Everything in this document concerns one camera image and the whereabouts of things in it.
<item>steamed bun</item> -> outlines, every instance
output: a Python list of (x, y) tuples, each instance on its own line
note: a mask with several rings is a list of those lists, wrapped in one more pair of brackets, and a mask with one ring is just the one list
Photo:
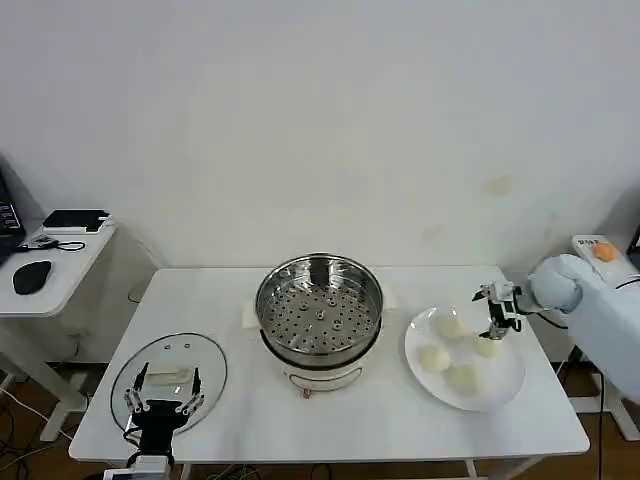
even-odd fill
[(457, 316), (438, 318), (436, 329), (440, 336), (447, 339), (461, 338), (469, 334), (469, 329)]
[(427, 372), (441, 373), (451, 365), (449, 352), (438, 345), (424, 345), (420, 347), (420, 365)]
[(483, 390), (483, 385), (473, 365), (453, 367), (447, 372), (451, 387), (460, 395), (477, 395)]
[(493, 358), (502, 349), (502, 340), (491, 340), (490, 338), (474, 337), (473, 347), (478, 355), (486, 358)]

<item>electrical wire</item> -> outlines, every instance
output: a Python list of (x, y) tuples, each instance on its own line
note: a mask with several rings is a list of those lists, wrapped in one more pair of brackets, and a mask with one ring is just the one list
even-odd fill
[(316, 463), (313, 467), (311, 467), (311, 471), (309, 472), (309, 480), (313, 480), (313, 474), (318, 467), (325, 467), (327, 469), (327, 480), (333, 480), (331, 465), (329, 465), (328, 463)]
[(7, 468), (9, 468), (11, 465), (14, 465), (16, 462), (19, 462), (20, 460), (23, 460), (23, 459), (25, 459), (27, 457), (30, 457), (31, 455), (34, 455), (34, 454), (39, 453), (39, 452), (42, 452), (44, 450), (49, 450), (50, 448), (57, 447), (58, 444), (63, 442), (64, 440), (65, 440), (64, 438), (60, 438), (59, 440), (57, 440), (57, 441), (55, 441), (53, 443), (50, 443), (48, 445), (45, 445), (44, 447), (37, 448), (36, 450), (31, 450), (30, 452), (27, 452), (24, 455), (19, 456), (13, 462), (9, 462), (4, 467), (0, 468), (0, 473), (4, 472)]
[(138, 303), (140, 303), (140, 300), (135, 300), (135, 299), (131, 298), (131, 292), (133, 291), (134, 288), (135, 288), (135, 285), (133, 287), (131, 287), (131, 289), (127, 292), (127, 300), (129, 300), (131, 303), (138, 304)]
[(234, 465), (229, 465), (222, 471), (222, 473), (219, 473), (215, 477), (213, 475), (209, 475), (206, 480), (244, 480), (245, 478), (249, 478), (251, 475), (255, 475), (258, 480), (262, 480), (260, 470), (256, 469), (253, 465), (238, 465), (235, 468), (233, 467)]
[(567, 330), (569, 327), (567, 327), (566, 325), (560, 325), (556, 322), (554, 322), (553, 320), (551, 320), (550, 318), (545, 317), (544, 315), (542, 315), (541, 313), (536, 312), (536, 315), (538, 315), (541, 319), (543, 319), (545, 322), (547, 322), (549, 325), (553, 325), (556, 328), (559, 328), (560, 330)]
[(616, 290), (620, 290), (621, 288), (626, 287), (627, 285), (631, 285), (632, 283), (638, 283), (638, 282), (640, 282), (640, 278), (634, 278), (633, 280), (629, 280), (627, 282), (621, 283), (616, 287)]
[(67, 363), (67, 362), (73, 360), (74, 358), (76, 358), (78, 356), (78, 353), (80, 353), (80, 341), (81, 340), (82, 340), (82, 337), (78, 336), (78, 338), (76, 339), (76, 349), (73, 352), (73, 355), (65, 358), (64, 360), (60, 360), (57, 365), (55, 365), (55, 366), (53, 366), (51, 368), (56, 370), (56, 369), (60, 368), (62, 365), (64, 365), (65, 363)]
[[(36, 415), (38, 415), (40, 418), (42, 418), (43, 420), (45, 420), (46, 422), (49, 421), (49, 418), (47, 418), (46, 416), (44, 416), (43, 414), (41, 414), (40, 412), (38, 412), (37, 410), (31, 408), (29, 405), (25, 405), (24, 403), (22, 403), (20, 400), (18, 400), (16, 397), (14, 397), (11, 393), (7, 392), (4, 388), (0, 388), (0, 391), (4, 392), (5, 394), (7, 394), (10, 398), (13, 399), (14, 402), (16, 402), (18, 405), (26, 408), (27, 410), (29, 410), (30, 412), (35, 413)], [(60, 432), (63, 436), (65, 436), (67, 439), (69, 440), (73, 440), (72, 437), (70, 437), (69, 435), (67, 435), (64, 430), (61, 429), (57, 429), (58, 432)]]
[(215, 477), (212, 475), (209, 475), (207, 478), (205, 478), (205, 480), (219, 480), (220, 478), (222, 478), (222, 476), (227, 473), (229, 470), (231, 470), (233, 467), (235, 467), (235, 464), (232, 463), (231, 465), (229, 465), (227, 468), (225, 468), (222, 473), (217, 474)]
[(140, 443), (136, 442), (132, 438), (129, 438), (129, 435), (131, 435), (134, 432), (139, 432), (140, 430), (142, 430), (142, 428), (140, 427), (133, 427), (133, 428), (130, 428), (129, 430), (125, 430), (125, 432), (122, 434), (122, 438), (125, 440), (125, 442), (130, 443), (136, 448), (140, 448)]
[(600, 418), (598, 418), (598, 480), (602, 480), (602, 417), (604, 416), (604, 375), (600, 373)]

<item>metal rim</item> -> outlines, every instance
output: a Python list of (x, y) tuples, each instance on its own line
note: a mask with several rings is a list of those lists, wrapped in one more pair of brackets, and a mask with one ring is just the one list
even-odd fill
[(312, 253), (275, 267), (254, 310), (263, 339), (295, 365), (335, 368), (366, 350), (382, 322), (383, 293), (373, 273), (340, 255)]
[[(220, 388), (220, 393), (218, 394), (218, 396), (214, 400), (213, 406), (211, 407), (211, 408), (214, 408), (218, 404), (218, 402), (220, 401), (220, 397), (222, 397), (222, 393), (224, 392), (224, 389), (227, 386), (227, 378), (229, 377), (229, 367), (227, 365), (227, 356), (224, 353), (224, 350), (222, 349), (222, 347), (220, 346), (220, 344), (218, 342), (213, 340), (211, 337), (208, 337), (206, 335), (202, 335), (201, 333), (196, 333), (196, 332), (172, 333), (170, 335), (165, 335), (163, 337), (158, 337), (155, 340), (153, 340), (152, 342), (147, 343), (142, 348), (139, 348), (136, 351), (136, 353), (131, 355), (129, 360), (127, 360), (126, 363), (120, 368), (120, 371), (118, 372), (118, 375), (116, 375), (116, 378), (113, 381), (113, 385), (111, 386), (110, 399), (113, 398), (114, 390), (116, 388), (116, 385), (118, 384), (118, 380), (120, 379), (120, 375), (122, 375), (122, 372), (124, 372), (126, 370), (127, 366), (129, 366), (129, 364), (131, 362), (133, 362), (133, 360), (138, 356), (138, 354), (140, 352), (142, 352), (145, 348), (149, 347), (150, 345), (153, 345), (154, 343), (160, 342), (161, 340), (165, 340), (165, 339), (171, 338), (171, 337), (177, 337), (177, 336), (180, 336), (180, 335), (193, 335), (195, 337), (201, 337), (201, 338), (204, 338), (205, 340), (209, 340), (216, 347), (218, 347), (218, 350), (220, 350), (220, 353), (222, 354), (222, 358), (224, 359), (224, 380), (222, 381), (222, 387)], [(116, 413), (113, 411), (113, 401), (112, 400), (109, 400), (109, 410), (111, 411), (111, 418), (113, 419), (115, 424), (118, 425), (118, 427), (124, 432), (124, 428), (120, 425), (120, 423), (118, 423), (118, 419), (116, 418)], [(197, 425), (197, 424), (196, 423), (193, 423), (191, 425), (187, 424), (184, 427), (176, 430), (175, 435), (179, 435), (182, 432), (186, 432), (187, 430), (190, 430), (191, 428), (193, 428), (195, 425)]]

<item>small white desk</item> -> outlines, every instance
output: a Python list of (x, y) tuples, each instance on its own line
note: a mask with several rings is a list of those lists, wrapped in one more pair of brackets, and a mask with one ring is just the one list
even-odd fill
[[(265, 269), (160, 270), (149, 285), (93, 397), (69, 453), (85, 461), (124, 461), (110, 411), (112, 384), (124, 363), (158, 337), (197, 332), (225, 352), (228, 379), (213, 411), (174, 438), (178, 463), (379, 462), (509, 458), (495, 478), (511, 478), (547, 455), (578, 454), (587, 438), (528, 324), (518, 336), (526, 364), (521, 394), (493, 414), (463, 412), (424, 391), (401, 353), (412, 316), (434, 304), (469, 302), (496, 267), (377, 268), (397, 297), (371, 363), (351, 386), (303, 400), (241, 311)], [(476, 302), (478, 314), (486, 304)]]
[[(106, 226), (92, 235), (51, 235), (61, 242), (84, 242), (85, 248), (77, 252), (42, 250), (16, 253), (0, 266), (0, 319), (20, 317), (52, 317), (64, 308), (71, 295), (96, 261), (113, 235), (115, 226)], [(13, 274), (28, 263), (49, 260), (51, 271), (42, 290), (31, 295), (18, 295), (13, 289)], [(40, 438), (50, 441), (58, 435), (57, 429), (71, 412), (86, 410), (87, 401), (77, 388), (82, 374), (71, 384), (49, 368), (37, 349), (0, 321), (0, 352), (24, 373), (32, 377), (55, 395), (60, 402), (45, 426)]]

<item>white wall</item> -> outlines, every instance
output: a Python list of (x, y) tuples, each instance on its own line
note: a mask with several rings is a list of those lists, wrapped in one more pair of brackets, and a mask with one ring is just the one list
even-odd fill
[(639, 2), (0, 5), (0, 151), (172, 265), (524, 271), (640, 180)]

